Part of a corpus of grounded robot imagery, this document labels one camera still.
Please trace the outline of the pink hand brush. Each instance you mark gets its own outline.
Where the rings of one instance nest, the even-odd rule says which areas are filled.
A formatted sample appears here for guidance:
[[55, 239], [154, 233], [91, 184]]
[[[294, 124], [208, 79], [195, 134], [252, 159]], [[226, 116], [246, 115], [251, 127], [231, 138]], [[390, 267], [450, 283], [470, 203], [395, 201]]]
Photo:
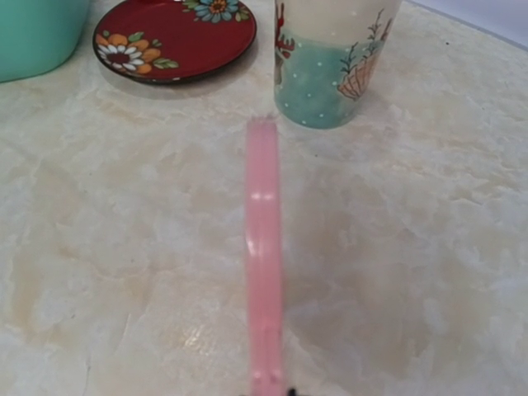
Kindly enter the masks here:
[[246, 136], [244, 242], [250, 394], [286, 395], [280, 159], [271, 117], [249, 121]]

